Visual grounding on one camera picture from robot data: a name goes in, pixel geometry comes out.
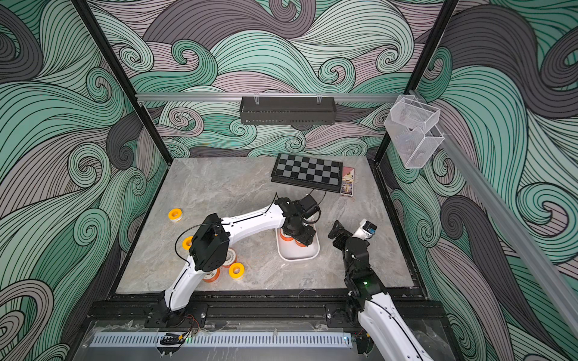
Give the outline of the orange tape roll front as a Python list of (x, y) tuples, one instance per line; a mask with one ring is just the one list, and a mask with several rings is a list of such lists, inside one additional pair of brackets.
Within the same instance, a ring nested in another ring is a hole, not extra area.
[(203, 281), (206, 283), (215, 282), (218, 280), (220, 274), (221, 274), (221, 269), (217, 268), (217, 269), (205, 274), (205, 276), (203, 277)]

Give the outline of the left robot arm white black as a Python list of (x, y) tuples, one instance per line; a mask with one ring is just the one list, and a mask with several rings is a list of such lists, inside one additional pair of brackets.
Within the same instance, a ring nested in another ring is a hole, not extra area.
[(281, 197), (262, 209), (234, 217), (210, 214), (195, 228), (197, 231), (192, 236), (185, 264), (164, 291), (165, 313), (179, 313), (184, 309), (202, 279), (223, 266), (229, 247), (236, 242), (267, 230), (280, 229), (308, 247), (316, 235), (312, 217), (320, 214), (321, 208), (312, 196), (296, 201)]

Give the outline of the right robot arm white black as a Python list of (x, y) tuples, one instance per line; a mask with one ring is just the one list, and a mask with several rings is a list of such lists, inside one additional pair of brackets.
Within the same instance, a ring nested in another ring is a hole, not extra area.
[(431, 360), (370, 265), (369, 240), (376, 230), (377, 226), (366, 219), (353, 233), (335, 221), (328, 234), (343, 255), (349, 318), (369, 335), (383, 359)]

